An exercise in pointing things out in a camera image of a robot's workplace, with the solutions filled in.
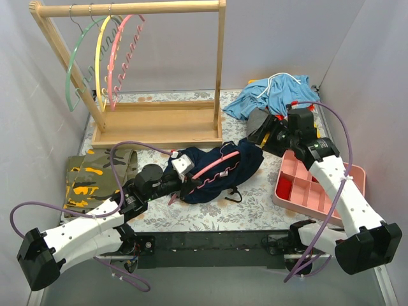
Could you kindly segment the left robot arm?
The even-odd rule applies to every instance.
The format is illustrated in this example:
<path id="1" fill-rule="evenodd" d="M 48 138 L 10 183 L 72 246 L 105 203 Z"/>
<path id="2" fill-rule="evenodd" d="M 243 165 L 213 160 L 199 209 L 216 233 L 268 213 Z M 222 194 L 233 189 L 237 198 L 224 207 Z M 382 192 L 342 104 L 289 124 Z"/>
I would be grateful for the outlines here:
<path id="1" fill-rule="evenodd" d="M 174 193 L 187 195 L 200 184 L 190 173 L 165 173 L 160 166 L 148 164 L 124 184 L 122 193 L 113 194 L 85 216 L 44 232 L 28 231 L 17 261 L 29 287 L 44 289 L 67 269 L 102 254 L 131 254 L 137 239 L 128 221 L 145 212 L 149 201 Z"/>

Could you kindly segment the navy blue shorts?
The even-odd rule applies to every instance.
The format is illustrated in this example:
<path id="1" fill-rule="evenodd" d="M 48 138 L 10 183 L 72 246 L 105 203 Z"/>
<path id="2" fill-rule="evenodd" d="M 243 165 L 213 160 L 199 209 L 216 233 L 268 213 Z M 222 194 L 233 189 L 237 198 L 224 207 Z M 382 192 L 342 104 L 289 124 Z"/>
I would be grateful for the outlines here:
<path id="1" fill-rule="evenodd" d="M 201 204 L 214 200 L 223 191 L 234 189 L 249 180 L 258 171 L 264 160 L 263 151 L 246 138 L 239 140 L 238 143 L 225 142 L 220 147 L 213 148 L 208 152 L 196 147 L 188 147 L 181 150 L 180 153 L 187 155 L 194 163 L 194 168 L 190 171 L 190 174 L 197 174 L 201 169 L 219 159 L 221 157 L 219 150 L 223 145 L 222 153 L 224 155 L 236 150 L 240 154 L 207 171 L 200 177 L 200 180 L 203 182 L 205 179 L 212 179 L 217 173 L 222 172 L 227 167 L 234 167 L 238 162 L 236 168 L 227 173 L 224 172 L 225 177 L 217 177 L 213 182 L 206 184 L 201 189 L 195 189 L 193 193 L 185 197 L 184 202 Z"/>

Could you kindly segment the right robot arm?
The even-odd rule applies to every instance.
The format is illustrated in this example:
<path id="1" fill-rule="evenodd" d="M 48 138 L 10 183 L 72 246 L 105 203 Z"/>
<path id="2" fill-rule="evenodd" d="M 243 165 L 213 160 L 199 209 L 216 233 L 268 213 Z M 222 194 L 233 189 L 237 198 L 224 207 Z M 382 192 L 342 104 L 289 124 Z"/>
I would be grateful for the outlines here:
<path id="1" fill-rule="evenodd" d="M 316 248 L 335 257 L 349 275 L 392 262 L 402 230 L 396 223 L 388 224 L 369 205 L 349 174 L 351 165 L 343 163 L 329 138 L 318 137 L 309 109 L 291 109 L 285 120 L 268 115 L 247 139 L 278 157 L 292 151 L 324 189 L 331 200 L 330 210 L 340 215 L 342 233 L 327 228 L 327 220 L 292 224 L 288 244 L 293 252 L 309 253 Z"/>

